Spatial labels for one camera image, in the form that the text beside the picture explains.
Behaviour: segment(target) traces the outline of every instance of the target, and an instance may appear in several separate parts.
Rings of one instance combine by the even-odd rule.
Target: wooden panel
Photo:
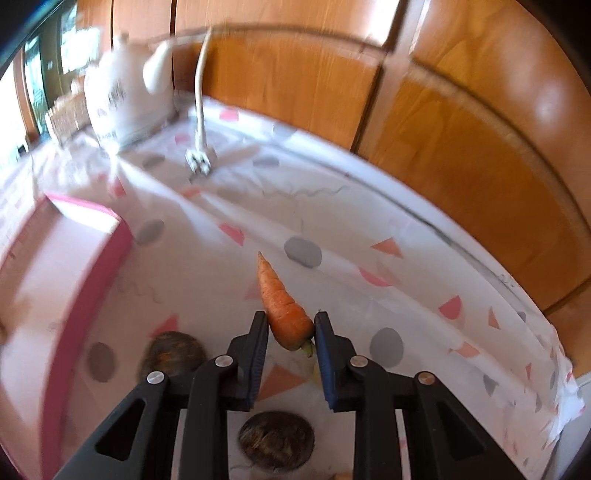
[[[482,105],[413,72],[361,154],[464,227],[542,309],[552,305],[591,272],[591,238],[567,192]]]
[[[17,52],[12,62],[14,65],[14,86],[17,91],[18,107],[21,111],[22,122],[25,125],[28,141],[32,143],[39,138],[39,130],[37,129],[37,122],[35,121],[29,102],[22,48]]]
[[[591,281],[577,297],[548,315],[558,332],[575,377],[591,371]]]
[[[178,0],[177,32],[221,23],[281,25],[386,42],[400,0]]]
[[[517,0],[430,0],[413,56],[521,130],[591,223],[591,96],[554,38]]]
[[[112,0],[78,0],[76,28],[98,27],[101,29],[100,50],[111,49]]]
[[[170,33],[172,0],[113,0],[113,35],[128,32],[131,40]]]
[[[194,90],[199,48],[174,55],[175,88]],[[212,41],[203,93],[349,149],[377,71],[376,59],[333,41],[250,32]]]

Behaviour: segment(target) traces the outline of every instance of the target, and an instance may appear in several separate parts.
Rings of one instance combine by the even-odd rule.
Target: pink box
[[[0,267],[0,442],[30,480],[61,467],[73,369],[132,241],[112,210],[48,195]]]

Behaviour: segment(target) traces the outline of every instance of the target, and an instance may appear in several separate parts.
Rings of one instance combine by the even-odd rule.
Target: carrot
[[[275,339],[286,350],[303,349],[312,356],[314,323],[304,309],[286,292],[271,264],[258,254],[256,276],[261,289],[262,304]]]

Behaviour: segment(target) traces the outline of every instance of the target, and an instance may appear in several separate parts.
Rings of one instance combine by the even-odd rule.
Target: metal screw
[[[220,355],[216,358],[216,365],[219,367],[229,367],[233,361],[230,355]]]
[[[431,372],[421,372],[418,375],[418,381],[423,385],[433,385],[435,380],[435,375],[433,375]]]
[[[164,374],[162,372],[156,371],[148,374],[148,383],[152,385],[162,383],[162,380],[164,380]]]
[[[362,355],[352,356],[349,362],[351,363],[351,365],[358,368],[367,367],[369,363],[369,361]]]

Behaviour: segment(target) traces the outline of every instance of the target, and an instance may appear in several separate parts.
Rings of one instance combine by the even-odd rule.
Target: tablecloth
[[[177,102],[186,111],[187,97]],[[158,332],[189,333],[210,356],[246,333],[262,309],[262,251],[311,317],[326,310],[337,334],[388,371],[434,372],[528,479],[541,478],[584,405],[556,331],[502,266],[444,213],[353,154],[210,99],[205,114],[218,154],[206,178],[184,160],[194,141],[185,113],[116,157],[80,132],[65,149],[46,144],[0,173],[0,258],[44,191],[110,206],[135,237],[76,367],[63,460],[133,388]],[[311,461],[282,478],[351,469],[353,414],[330,413],[314,359],[271,339],[255,410],[229,416],[230,478],[269,478],[235,436],[251,414],[275,408],[302,414],[316,432]],[[25,473],[39,478],[35,468]]]

